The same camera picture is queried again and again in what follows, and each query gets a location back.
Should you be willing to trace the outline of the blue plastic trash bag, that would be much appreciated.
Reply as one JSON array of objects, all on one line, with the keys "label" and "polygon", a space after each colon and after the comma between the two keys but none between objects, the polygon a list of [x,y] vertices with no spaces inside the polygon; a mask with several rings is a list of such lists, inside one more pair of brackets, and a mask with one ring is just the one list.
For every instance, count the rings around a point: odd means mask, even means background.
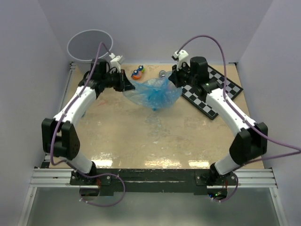
[{"label": "blue plastic trash bag", "polygon": [[123,95],[136,105],[159,110],[169,108],[182,95],[182,87],[176,88],[168,79],[172,72],[166,72],[163,78],[151,78],[144,82],[132,80],[135,90],[125,91]]}]

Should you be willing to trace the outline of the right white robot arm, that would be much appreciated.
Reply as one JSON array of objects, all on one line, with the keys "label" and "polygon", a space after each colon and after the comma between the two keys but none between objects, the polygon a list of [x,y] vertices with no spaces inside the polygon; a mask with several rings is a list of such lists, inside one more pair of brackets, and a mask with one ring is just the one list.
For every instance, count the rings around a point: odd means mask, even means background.
[{"label": "right white robot arm", "polygon": [[217,79],[210,78],[204,57],[195,56],[189,63],[177,60],[169,80],[176,87],[193,87],[200,99],[222,117],[234,135],[229,154],[210,166],[208,180],[211,183],[220,185],[230,172],[266,153],[267,139],[264,136],[268,133],[267,125],[252,120],[223,93]]}]

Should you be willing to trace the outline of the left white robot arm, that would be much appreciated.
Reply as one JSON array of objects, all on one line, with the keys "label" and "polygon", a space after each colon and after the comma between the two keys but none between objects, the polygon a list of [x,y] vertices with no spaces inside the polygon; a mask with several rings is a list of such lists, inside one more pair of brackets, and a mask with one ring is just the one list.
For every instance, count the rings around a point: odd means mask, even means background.
[{"label": "left white robot arm", "polygon": [[70,101],[53,118],[45,118],[41,124],[43,150],[50,155],[51,164],[67,163],[87,185],[97,181],[96,166],[80,150],[76,125],[106,88],[113,88],[117,92],[135,89],[121,68],[120,56],[109,62],[93,59],[90,70],[78,83]]}]

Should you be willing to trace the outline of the grey plastic trash bin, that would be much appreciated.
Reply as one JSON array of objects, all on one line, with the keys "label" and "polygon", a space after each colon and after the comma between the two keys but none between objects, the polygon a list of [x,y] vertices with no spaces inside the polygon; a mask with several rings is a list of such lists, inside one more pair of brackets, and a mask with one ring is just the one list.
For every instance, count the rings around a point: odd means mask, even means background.
[{"label": "grey plastic trash bin", "polygon": [[109,55],[113,47],[113,38],[110,34],[102,30],[85,30],[75,34],[67,44],[67,53],[77,61],[89,63],[96,58],[99,44],[100,47],[98,58],[105,58]]}]

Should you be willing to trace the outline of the purple glitter toy microphone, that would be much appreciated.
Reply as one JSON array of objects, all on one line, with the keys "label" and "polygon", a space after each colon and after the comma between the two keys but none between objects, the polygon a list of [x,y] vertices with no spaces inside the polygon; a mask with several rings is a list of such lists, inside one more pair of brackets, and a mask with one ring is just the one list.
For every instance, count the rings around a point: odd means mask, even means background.
[{"label": "purple glitter toy microphone", "polygon": [[163,78],[163,77],[165,77],[166,76],[166,71],[164,71],[164,70],[161,70],[160,72],[159,72],[159,74],[158,74],[158,77],[159,78]]}]

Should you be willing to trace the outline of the colourful toy car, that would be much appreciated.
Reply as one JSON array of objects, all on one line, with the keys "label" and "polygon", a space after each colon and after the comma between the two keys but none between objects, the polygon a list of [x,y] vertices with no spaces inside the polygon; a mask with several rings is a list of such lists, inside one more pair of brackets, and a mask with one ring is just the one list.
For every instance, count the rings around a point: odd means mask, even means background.
[{"label": "colourful toy car", "polygon": [[131,78],[134,80],[139,80],[139,79],[141,79],[144,72],[145,72],[144,66],[140,65],[140,66],[138,66],[138,68],[136,70],[133,71]]}]

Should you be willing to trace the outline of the black and silver chessboard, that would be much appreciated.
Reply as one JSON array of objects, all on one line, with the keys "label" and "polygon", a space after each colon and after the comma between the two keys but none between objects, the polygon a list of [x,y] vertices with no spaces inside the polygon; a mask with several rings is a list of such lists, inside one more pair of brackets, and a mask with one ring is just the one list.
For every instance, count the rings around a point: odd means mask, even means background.
[{"label": "black and silver chessboard", "polygon": [[211,66],[208,67],[208,72],[210,78],[217,79],[217,82],[222,85],[220,89],[207,94],[206,100],[203,101],[193,87],[186,85],[182,89],[182,96],[211,120],[214,120],[219,113],[233,119],[235,112],[230,108],[229,103],[243,91],[243,88]]}]

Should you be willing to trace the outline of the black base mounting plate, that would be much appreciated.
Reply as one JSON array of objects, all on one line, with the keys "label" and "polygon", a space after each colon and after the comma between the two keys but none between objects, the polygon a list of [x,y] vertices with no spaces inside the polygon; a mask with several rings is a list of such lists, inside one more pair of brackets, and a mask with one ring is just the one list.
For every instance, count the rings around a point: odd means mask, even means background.
[{"label": "black base mounting plate", "polygon": [[209,178],[209,169],[96,169],[98,178],[87,178],[71,172],[72,186],[100,186],[101,196],[115,192],[134,193],[193,193],[207,195],[211,187],[234,186],[235,175],[230,173],[215,181]]}]

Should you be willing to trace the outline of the left aluminium rail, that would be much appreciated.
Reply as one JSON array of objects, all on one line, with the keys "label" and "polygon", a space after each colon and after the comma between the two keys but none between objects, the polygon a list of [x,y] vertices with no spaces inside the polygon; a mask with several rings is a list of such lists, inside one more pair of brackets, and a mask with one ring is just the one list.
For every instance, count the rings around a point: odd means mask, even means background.
[{"label": "left aluminium rail", "polygon": [[[68,76],[67,76],[67,82],[66,82],[66,85],[65,85],[64,90],[63,90],[63,96],[62,96],[62,100],[61,100],[60,105],[59,105],[59,111],[61,111],[64,108],[64,105],[65,105],[64,101],[65,101],[67,93],[68,93],[68,86],[70,84],[72,73],[74,72],[75,69],[76,69],[76,63],[71,61],[69,63],[69,71],[68,71]],[[48,169],[49,166],[50,166],[50,160],[48,159],[48,153],[46,153],[45,156],[44,156],[44,160],[41,163],[41,166],[39,167],[39,169]]]}]

